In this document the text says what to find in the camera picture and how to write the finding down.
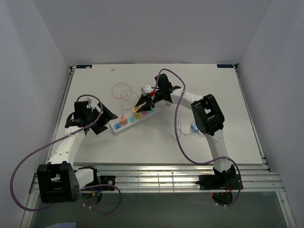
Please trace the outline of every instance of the blue label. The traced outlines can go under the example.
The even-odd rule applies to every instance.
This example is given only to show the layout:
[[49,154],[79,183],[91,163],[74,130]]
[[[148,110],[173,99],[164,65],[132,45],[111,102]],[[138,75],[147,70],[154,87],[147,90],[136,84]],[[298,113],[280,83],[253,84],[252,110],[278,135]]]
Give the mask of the blue label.
[[233,68],[232,64],[217,64],[218,68]]
[[86,69],[86,68],[92,68],[92,65],[77,65],[77,69]]

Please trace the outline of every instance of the black bracket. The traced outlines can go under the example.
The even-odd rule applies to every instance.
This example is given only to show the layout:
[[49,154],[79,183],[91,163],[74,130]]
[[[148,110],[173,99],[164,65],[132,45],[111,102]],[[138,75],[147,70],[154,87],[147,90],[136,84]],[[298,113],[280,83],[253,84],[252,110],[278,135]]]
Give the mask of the black bracket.
[[[65,128],[68,128],[70,126],[85,127],[95,121],[99,115],[99,111],[96,108],[92,109],[89,101],[74,102],[74,110],[75,111],[68,116]],[[110,120],[118,118],[104,105],[102,107],[102,110],[103,112],[98,121],[91,127],[95,134],[100,134],[101,132],[108,129],[105,125]]]
[[223,129],[225,118],[213,95],[209,94],[194,101],[191,107],[200,132],[213,136],[214,132]]
[[[57,175],[60,179],[52,181]],[[37,169],[41,201],[43,203],[76,202],[79,183],[70,163],[43,164]]]
[[199,181],[195,182],[199,184],[201,190],[224,190],[232,185],[232,190],[238,190],[240,186],[239,174],[235,174],[230,178],[223,180],[217,174],[213,175],[200,175]]
[[212,196],[214,202],[221,204],[221,205],[228,205],[233,200],[232,192],[230,192],[230,193],[216,192],[216,193],[212,193],[211,196]]
[[[100,184],[111,184],[115,186],[115,176],[100,176]],[[114,191],[113,187],[103,187],[104,191]]]
[[165,100],[170,103],[172,102],[171,99],[171,93],[176,90],[180,89],[181,87],[176,85],[172,86],[171,82],[168,80],[168,77],[166,74],[161,74],[157,83],[158,89],[155,91],[154,98],[150,95],[141,95],[138,102],[135,106],[140,106],[143,104],[143,106],[140,107],[136,112],[140,113],[143,111],[150,111],[155,107],[155,103]]

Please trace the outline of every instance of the thin wire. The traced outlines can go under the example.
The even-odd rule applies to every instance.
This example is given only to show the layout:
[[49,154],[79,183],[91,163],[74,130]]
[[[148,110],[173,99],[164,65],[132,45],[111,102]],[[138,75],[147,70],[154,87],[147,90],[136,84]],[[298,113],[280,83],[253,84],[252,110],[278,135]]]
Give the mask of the thin wire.
[[[99,179],[99,183],[98,184],[101,184],[101,180]],[[92,188],[90,190],[95,190],[96,188]]]
[[97,192],[94,192],[94,194],[99,194],[100,192],[102,192],[103,189],[98,190]]
[[232,190],[232,184],[230,184],[230,186],[226,189],[226,191],[222,192],[221,195],[227,195],[231,192],[231,190]]
[[87,126],[85,126],[85,127],[82,127],[82,128],[80,128],[80,129],[78,129],[78,130],[72,132],[72,133],[69,134],[69,135],[65,135],[65,136],[63,136],[63,137],[61,137],[61,138],[59,138],[59,139],[57,139],[57,140],[55,140],[55,141],[52,141],[52,142],[50,142],[50,143],[48,143],[48,144],[46,144],[46,145],[44,145],[44,146],[42,146],[42,147],[36,149],[36,150],[33,151],[32,153],[28,154],[25,158],[23,158],[23,159],[18,163],[18,165],[16,166],[16,168],[14,169],[14,171],[13,171],[13,173],[12,173],[12,175],[11,175],[11,178],[10,178],[10,182],[9,182],[9,190],[10,190],[10,194],[11,194],[13,200],[15,201],[15,203],[16,203],[20,208],[22,208],[22,209],[24,209],[24,210],[27,210],[27,211],[40,211],[40,210],[46,209],[46,208],[48,208],[48,207],[54,205],[54,203],[52,203],[52,204],[49,204],[49,205],[47,205],[47,206],[45,206],[45,207],[38,208],[38,209],[31,209],[31,208],[27,208],[27,207],[23,206],[23,205],[18,201],[18,199],[16,198],[16,195],[15,195],[15,192],[14,192],[14,188],[13,188],[14,178],[15,178],[15,175],[16,175],[18,169],[20,168],[20,166],[21,166],[21,165],[23,164],[23,162],[25,162],[29,157],[31,157],[31,156],[34,155],[35,153],[37,153],[37,152],[39,152],[39,151],[41,151],[41,150],[43,150],[43,149],[45,149],[45,148],[47,148],[47,147],[49,147],[49,146],[51,146],[51,145],[53,145],[53,144],[55,144],[55,143],[61,141],[61,140],[64,140],[64,139],[68,138],[69,136],[71,136],[71,135],[73,135],[73,134],[76,134],[76,133],[78,133],[78,132],[80,132],[80,131],[82,131],[82,130],[84,130],[84,129],[90,128],[92,125],[94,125],[94,124],[98,121],[98,119],[99,119],[100,116],[101,116],[101,112],[102,112],[102,110],[103,110],[103,105],[102,105],[101,101],[100,101],[99,98],[97,98],[96,96],[90,95],[90,94],[84,94],[84,95],[79,96],[79,97],[77,98],[77,101],[78,101],[81,97],[84,97],[84,96],[93,97],[93,98],[95,98],[95,99],[99,102],[99,104],[100,104],[100,113],[99,113],[99,115],[97,116],[97,118],[96,118],[93,122],[91,122],[89,125],[87,125]]
[[[188,136],[188,135],[191,135],[191,134],[193,133],[193,130],[192,130],[191,128],[190,128],[190,130],[191,130],[191,133],[190,133],[190,134],[185,134],[184,132],[182,132],[182,130],[181,130],[181,122],[180,122],[180,121],[177,122],[177,127],[178,127],[178,129],[179,129],[179,131],[180,131],[179,138],[180,138],[181,134],[183,134],[183,135],[185,135],[185,136]],[[174,138],[173,135],[171,135],[170,133],[168,133],[168,134],[171,136],[172,139],[175,139],[175,140],[176,140],[176,138]]]
[[237,164],[236,164],[231,158],[225,157],[225,156],[221,156],[221,157],[218,157],[218,158],[212,159],[212,160],[210,160],[210,161],[206,161],[206,162],[196,162],[196,161],[192,160],[191,158],[189,158],[189,157],[186,155],[185,151],[183,150],[183,148],[182,148],[182,146],[181,146],[181,144],[180,144],[180,139],[178,138],[178,132],[177,132],[177,112],[178,112],[179,106],[180,106],[180,104],[181,104],[182,97],[183,97],[183,95],[184,95],[184,93],[185,93],[186,85],[185,85],[184,81],[183,81],[176,73],[174,73],[173,71],[171,71],[171,70],[169,70],[169,69],[165,69],[165,68],[164,68],[164,69],[161,69],[161,70],[159,71],[158,75],[157,75],[155,87],[157,87],[157,84],[158,84],[158,81],[159,81],[159,77],[160,77],[160,74],[161,74],[162,71],[168,71],[168,72],[172,73],[174,76],[176,76],[176,77],[181,81],[181,83],[183,84],[183,87],[184,87],[184,88],[183,88],[183,91],[182,91],[182,93],[181,93],[181,95],[180,95],[180,99],[179,99],[179,101],[178,101],[178,103],[177,103],[177,105],[176,105],[175,114],[174,114],[174,131],[175,131],[175,137],[176,137],[176,141],[177,141],[177,144],[178,144],[178,146],[179,146],[179,148],[180,148],[181,153],[185,156],[185,158],[186,158],[188,161],[190,161],[190,162],[192,162],[192,163],[194,163],[194,164],[196,164],[196,165],[207,165],[207,164],[210,164],[210,163],[215,162],[215,161],[220,160],[220,159],[228,159],[229,161],[231,161],[231,162],[235,165],[235,167],[236,167],[236,169],[237,169],[237,172],[238,172],[238,174],[239,174],[239,188],[238,188],[237,196],[232,200],[232,202],[231,202],[230,204],[227,204],[226,207],[229,207],[229,206],[233,205],[233,204],[237,201],[237,199],[239,198],[239,195],[240,195],[241,189],[242,189],[241,172],[240,172],[240,170],[239,170]]
[[115,185],[111,185],[111,184],[97,184],[97,185],[93,185],[93,186],[87,186],[87,187],[84,187],[83,189],[89,189],[89,188],[98,188],[98,187],[112,187],[112,188],[115,188],[117,191],[118,191],[118,193],[119,193],[119,201],[118,201],[118,204],[117,204],[117,206],[113,209],[113,210],[111,210],[111,211],[109,211],[109,212],[104,212],[104,211],[102,211],[102,210],[99,210],[99,209],[97,209],[97,208],[94,208],[94,207],[91,207],[90,205],[88,205],[88,204],[84,204],[85,206],[87,206],[87,207],[89,207],[90,209],[92,209],[92,210],[94,210],[94,211],[96,211],[96,212],[98,212],[98,213],[100,213],[100,214],[103,214],[103,215],[109,215],[109,214],[112,214],[113,212],[115,212],[118,208],[119,208],[119,206],[121,205],[121,203],[122,203],[122,193],[120,192],[120,189],[118,188],[118,187],[116,187]]
[[[113,90],[114,90],[114,88],[115,88],[117,85],[125,85],[125,86],[129,87],[129,89],[128,89],[128,90],[122,91],[122,93],[120,94],[120,97],[117,97],[117,96],[115,96],[114,93],[113,93]],[[125,83],[125,82],[116,83],[116,84],[112,87],[111,93],[112,93],[112,96],[115,97],[116,99],[121,99],[121,100],[124,100],[124,101],[130,99],[131,96],[132,96],[132,93],[136,94],[137,99],[139,99],[138,94],[135,93],[135,92],[132,90],[131,86],[130,86],[128,83]],[[124,108],[122,104],[120,105],[120,107],[121,107],[122,109],[124,109],[124,110],[131,110],[131,109],[133,108],[133,107],[132,107],[132,108]]]

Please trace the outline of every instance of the pink switch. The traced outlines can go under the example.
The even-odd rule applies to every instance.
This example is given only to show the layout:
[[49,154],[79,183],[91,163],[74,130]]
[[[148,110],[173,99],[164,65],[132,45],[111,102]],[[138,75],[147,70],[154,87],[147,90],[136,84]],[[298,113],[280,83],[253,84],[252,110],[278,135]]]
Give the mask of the pink switch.
[[123,117],[119,117],[119,122],[122,126],[125,126],[128,124],[128,117],[126,115],[123,115]]

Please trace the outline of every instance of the glass panel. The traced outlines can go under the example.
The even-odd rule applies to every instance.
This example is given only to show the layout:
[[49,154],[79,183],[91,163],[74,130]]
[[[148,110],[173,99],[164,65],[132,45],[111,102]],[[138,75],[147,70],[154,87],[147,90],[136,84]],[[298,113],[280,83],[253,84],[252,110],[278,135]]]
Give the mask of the glass panel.
[[[104,216],[83,207],[79,200],[35,212],[31,227],[45,228],[63,222],[75,222],[77,228],[286,227],[275,192],[242,192],[235,205],[228,208],[192,201],[213,202],[210,193],[123,194],[120,208]],[[118,194],[104,194],[97,208],[111,210],[117,202]],[[39,198],[37,208],[44,205]]]

